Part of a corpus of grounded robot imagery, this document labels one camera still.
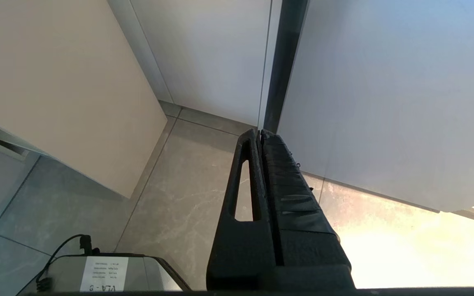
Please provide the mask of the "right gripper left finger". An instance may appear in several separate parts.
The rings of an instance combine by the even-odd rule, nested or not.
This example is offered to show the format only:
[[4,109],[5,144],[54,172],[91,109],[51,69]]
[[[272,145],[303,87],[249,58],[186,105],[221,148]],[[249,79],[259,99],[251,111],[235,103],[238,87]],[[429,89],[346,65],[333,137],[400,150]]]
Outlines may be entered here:
[[[249,129],[238,139],[206,271],[208,290],[282,290],[278,211],[282,195],[273,183],[267,151],[274,133]],[[248,163],[252,220],[236,216],[240,178]]]

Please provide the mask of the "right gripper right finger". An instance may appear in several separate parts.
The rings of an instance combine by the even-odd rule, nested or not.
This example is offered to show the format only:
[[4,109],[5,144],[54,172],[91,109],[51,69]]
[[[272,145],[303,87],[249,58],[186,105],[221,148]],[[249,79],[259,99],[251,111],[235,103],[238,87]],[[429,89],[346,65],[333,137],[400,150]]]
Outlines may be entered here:
[[282,138],[261,131],[276,266],[265,289],[354,289],[351,263]]

